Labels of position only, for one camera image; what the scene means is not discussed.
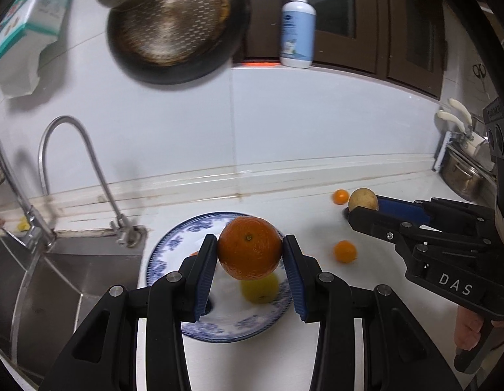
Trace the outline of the right human hand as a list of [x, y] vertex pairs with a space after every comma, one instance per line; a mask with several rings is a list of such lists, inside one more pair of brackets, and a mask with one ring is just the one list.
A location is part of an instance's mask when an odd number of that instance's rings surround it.
[[[480, 341], [483, 323], [481, 315], [459, 306], [453, 335], [456, 347], [462, 350], [472, 350]], [[504, 320], [494, 320], [492, 325], [504, 333]]]

